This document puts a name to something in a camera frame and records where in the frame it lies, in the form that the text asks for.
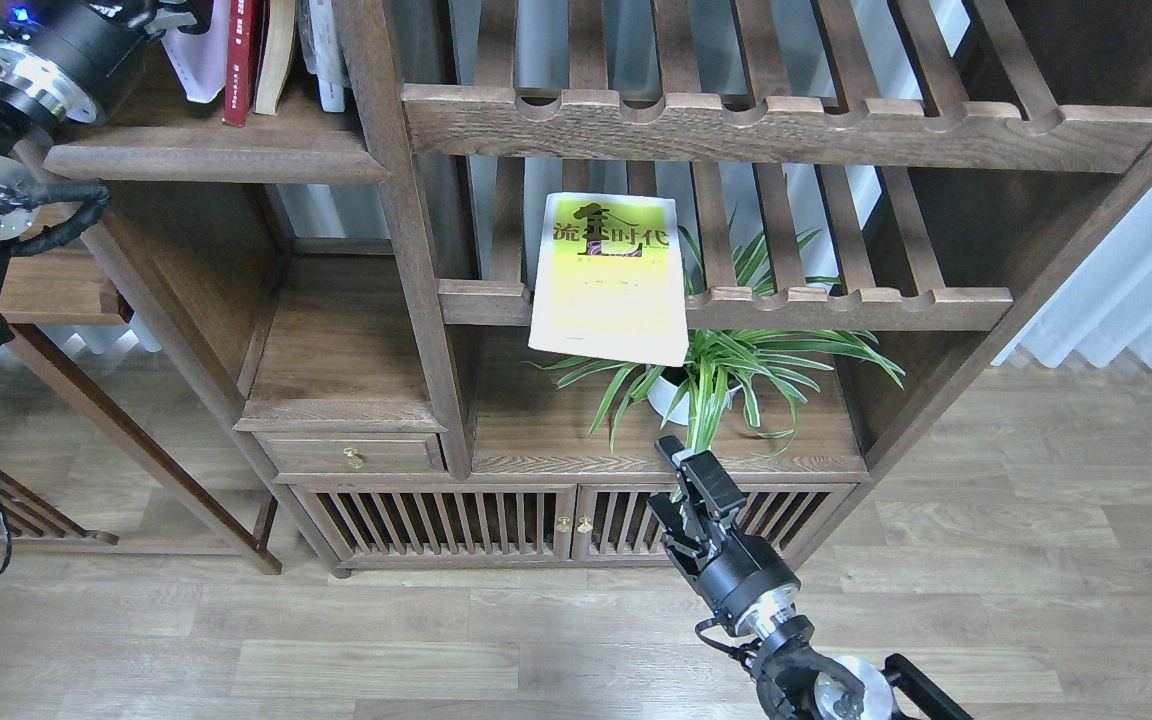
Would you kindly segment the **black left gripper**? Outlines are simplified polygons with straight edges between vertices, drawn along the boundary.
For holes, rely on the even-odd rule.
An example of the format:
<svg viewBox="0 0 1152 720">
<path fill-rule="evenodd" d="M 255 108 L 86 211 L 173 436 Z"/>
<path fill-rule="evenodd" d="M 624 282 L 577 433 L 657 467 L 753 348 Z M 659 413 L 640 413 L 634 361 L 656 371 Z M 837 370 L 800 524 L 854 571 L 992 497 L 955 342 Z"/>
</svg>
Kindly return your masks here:
<svg viewBox="0 0 1152 720">
<path fill-rule="evenodd" d="M 17 1 L 0 12 L 0 82 L 55 118 L 100 126 L 145 74 L 147 46 L 198 33 L 197 1 Z"/>
</svg>

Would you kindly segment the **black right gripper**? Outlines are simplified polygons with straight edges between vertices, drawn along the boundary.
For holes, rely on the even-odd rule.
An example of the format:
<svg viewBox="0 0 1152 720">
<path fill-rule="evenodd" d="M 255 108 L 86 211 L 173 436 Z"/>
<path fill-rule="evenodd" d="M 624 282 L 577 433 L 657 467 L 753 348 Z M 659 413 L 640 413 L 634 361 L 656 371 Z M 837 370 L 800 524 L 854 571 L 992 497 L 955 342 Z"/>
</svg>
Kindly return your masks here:
<svg viewBox="0 0 1152 720">
<path fill-rule="evenodd" d="M 660 437 L 655 447 L 675 469 L 681 492 L 680 500 L 647 501 L 670 561 L 732 637 L 768 638 L 797 615 L 799 579 L 764 538 L 732 529 L 746 498 L 712 452 L 690 450 L 673 435 Z M 699 530 L 730 532 L 702 539 Z"/>
</svg>

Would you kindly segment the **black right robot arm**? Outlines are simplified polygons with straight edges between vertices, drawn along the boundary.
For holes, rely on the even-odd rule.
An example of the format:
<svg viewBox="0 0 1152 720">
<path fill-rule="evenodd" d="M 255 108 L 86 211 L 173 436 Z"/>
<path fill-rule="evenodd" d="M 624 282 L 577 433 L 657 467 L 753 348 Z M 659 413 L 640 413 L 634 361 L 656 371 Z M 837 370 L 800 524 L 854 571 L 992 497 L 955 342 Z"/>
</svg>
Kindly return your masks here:
<svg viewBox="0 0 1152 720">
<path fill-rule="evenodd" d="M 712 616 L 694 632 L 737 661 L 755 680 L 770 719 L 904 719 L 901 691 L 929 719 L 968 719 L 914 662 L 892 653 L 877 667 L 854 655 L 814 651 L 814 626 L 796 611 L 799 579 L 770 541 L 741 530 L 745 497 L 712 452 L 660 437 L 660 455 L 679 482 L 675 493 L 649 498 L 664 547 Z"/>
</svg>

